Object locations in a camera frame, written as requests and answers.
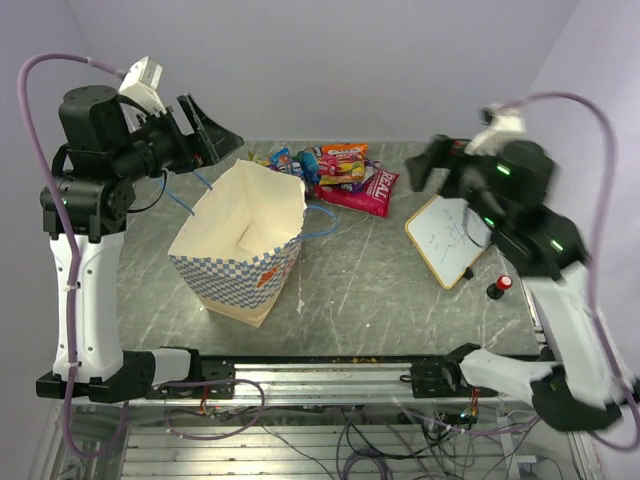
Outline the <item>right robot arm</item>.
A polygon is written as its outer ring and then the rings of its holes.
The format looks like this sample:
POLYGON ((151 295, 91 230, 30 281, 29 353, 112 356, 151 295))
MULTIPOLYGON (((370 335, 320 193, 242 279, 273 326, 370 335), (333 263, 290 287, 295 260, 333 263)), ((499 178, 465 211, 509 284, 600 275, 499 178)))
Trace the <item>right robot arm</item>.
POLYGON ((556 164, 529 140, 510 140, 494 154, 467 153, 469 144, 434 136, 405 162, 411 188, 420 192, 433 170, 447 170, 440 195, 463 200, 489 228, 491 244, 531 294, 552 358, 524 361, 466 343, 445 357, 442 387, 455 396, 472 387, 505 393, 560 432, 604 431, 623 405, 638 403, 639 379, 612 371, 605 330, 585 299, 594 258, 576 225, 545 204, 556 164))

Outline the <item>purple snack pack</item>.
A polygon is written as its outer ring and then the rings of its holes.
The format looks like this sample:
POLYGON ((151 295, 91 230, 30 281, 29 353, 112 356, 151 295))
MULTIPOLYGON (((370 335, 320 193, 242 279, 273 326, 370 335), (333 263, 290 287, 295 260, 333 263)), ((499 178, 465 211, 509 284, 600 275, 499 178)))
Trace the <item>purple snack pack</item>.
POLYGON ((380 168, 381 168, 381 163, 379 161, 366 159, 365 173, 364 173, 363 179, 360 181, 352 182, 352 183, 340 184, 339 188, 351 194, 360 193, 365 189, 365 187, 372 180, 373 176, 380 168))

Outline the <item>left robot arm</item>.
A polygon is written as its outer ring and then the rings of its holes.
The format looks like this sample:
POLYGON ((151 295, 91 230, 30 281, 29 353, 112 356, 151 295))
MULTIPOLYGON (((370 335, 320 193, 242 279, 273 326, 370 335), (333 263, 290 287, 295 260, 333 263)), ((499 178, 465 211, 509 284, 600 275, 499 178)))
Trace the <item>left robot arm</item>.
POLYGON ((123 109, 132 99, 109 86, 82 86, 63 98, 59 119, 66 141, 52 161, 53 183, 40 195, 59 299, 57 353, 37 380, 41 398, 113 404, 167 383, 182 397, 203 387, 197 350, 126 351, 117 327, 118 264, 136 182, 214 165, 244 143, 190 95, 178 101, 189 134, 170 110, 145 106, 137 109, 138 128, 130 130, 123 109))

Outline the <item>blue snack packet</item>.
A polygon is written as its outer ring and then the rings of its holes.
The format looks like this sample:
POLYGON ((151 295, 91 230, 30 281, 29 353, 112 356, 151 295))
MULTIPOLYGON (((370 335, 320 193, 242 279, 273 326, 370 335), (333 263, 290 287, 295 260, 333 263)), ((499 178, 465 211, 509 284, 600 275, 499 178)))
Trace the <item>blue snack packet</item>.
POLYGON ((307 182, 317 185, 320 182, 319 161, 322 158, 322 150, 319 146, 312 146, 301 150, 296 155, 307 182))

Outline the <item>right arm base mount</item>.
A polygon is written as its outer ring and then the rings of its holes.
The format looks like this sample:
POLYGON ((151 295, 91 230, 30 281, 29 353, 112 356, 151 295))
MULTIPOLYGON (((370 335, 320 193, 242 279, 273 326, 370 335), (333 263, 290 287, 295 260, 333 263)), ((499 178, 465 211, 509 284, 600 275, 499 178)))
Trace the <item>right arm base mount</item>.
POLYGON ((422 357, 399 380, 411 386, 414 398, 471 397, 474 386, 464 379, 460 363, 479 349, 477 344, 466 343, 444 356, 422 357))

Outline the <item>orange snack packet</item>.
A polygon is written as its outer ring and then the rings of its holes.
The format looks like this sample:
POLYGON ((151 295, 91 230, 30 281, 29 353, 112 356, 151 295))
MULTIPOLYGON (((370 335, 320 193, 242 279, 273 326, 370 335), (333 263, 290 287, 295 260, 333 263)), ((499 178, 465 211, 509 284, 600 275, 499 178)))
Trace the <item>orange snack packet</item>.
POLYGON ((321 147, 322 155, 331 154, 340 159, 340 172, 336 176, 321 176, 320 185, 340 185, 360 181, 365 173, 366 143, 329 144, 321 147))

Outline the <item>green snack packet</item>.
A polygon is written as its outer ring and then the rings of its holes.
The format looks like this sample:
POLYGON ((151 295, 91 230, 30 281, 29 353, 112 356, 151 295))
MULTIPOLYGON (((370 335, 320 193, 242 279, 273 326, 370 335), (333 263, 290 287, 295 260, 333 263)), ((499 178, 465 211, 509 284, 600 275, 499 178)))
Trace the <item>green snack packet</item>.
POLYGON ((270 165, 270 160, 268 157, 263 157, 252 151, 248 152, 248 160, 265 167, 268 167, 270 165))

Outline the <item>pink crisps bag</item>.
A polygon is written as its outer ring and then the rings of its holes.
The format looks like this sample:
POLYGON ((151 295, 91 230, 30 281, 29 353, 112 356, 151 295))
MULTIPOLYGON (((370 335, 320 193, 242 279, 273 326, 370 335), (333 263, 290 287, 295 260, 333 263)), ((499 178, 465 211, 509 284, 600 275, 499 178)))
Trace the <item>pink crisps bag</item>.
POLYGON ((339 186, 315 186, 316 197, 329 204, 364 212, 381 218, 388 216, 392 189, 399 177, 398 173, 378 170, 369 182, 357 193, 339 186))

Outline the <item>small red candy packet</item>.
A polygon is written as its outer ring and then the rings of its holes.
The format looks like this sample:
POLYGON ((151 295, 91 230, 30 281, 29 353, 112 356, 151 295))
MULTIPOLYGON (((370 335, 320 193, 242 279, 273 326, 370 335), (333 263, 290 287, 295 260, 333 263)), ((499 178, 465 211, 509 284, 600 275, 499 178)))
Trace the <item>small red candy packet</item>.
POLYGON ((319 174, 324 176, 336 176, 340 172, 340 159, 335 155, 323 154, 318 161, 319 174))

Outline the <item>blue candy packet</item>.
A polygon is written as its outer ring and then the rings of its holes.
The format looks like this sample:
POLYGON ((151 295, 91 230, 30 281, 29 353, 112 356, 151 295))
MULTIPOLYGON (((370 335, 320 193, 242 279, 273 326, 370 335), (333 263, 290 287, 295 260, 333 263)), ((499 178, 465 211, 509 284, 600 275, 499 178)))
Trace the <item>blue candy packet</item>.
POLYGON ((304 171, 301 163, 291 156, 288 148, 282 148, 269 157, 269 167, 280 173, 293 175, 298 178, 303 178, 304 171))

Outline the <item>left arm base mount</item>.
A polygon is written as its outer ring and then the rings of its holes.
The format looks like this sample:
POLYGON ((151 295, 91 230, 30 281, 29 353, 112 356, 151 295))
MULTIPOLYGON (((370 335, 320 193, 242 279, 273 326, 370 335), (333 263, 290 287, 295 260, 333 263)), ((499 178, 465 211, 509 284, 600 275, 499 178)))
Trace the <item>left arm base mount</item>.
POLYGON ((230 360, 215 360, 205 358, 202 361, 200 372, 190 375, 185 380, 180 380, 181 386, 167 387, 160 386, 152 389, 145 396, 147 400, 182 400, 201 399, 207 393, 208 399, 228 400, 234 393, 234 385, 225 383, 219 385, 205 386, 184 386, 184 383, 211 382, 214 380, 228 380, 235 377, 235 367, 230 360))

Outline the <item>checkered paper bag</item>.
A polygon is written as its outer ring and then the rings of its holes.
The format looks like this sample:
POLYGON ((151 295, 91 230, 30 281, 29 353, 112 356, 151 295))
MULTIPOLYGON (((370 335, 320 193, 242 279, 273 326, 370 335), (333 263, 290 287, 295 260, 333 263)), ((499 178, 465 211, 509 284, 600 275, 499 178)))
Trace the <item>checkered paper bag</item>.
POLYGON ((202 305, 260 326, 306 239, 313 210, 293 175, 237 160, 191 210, 168 256, 202 305))

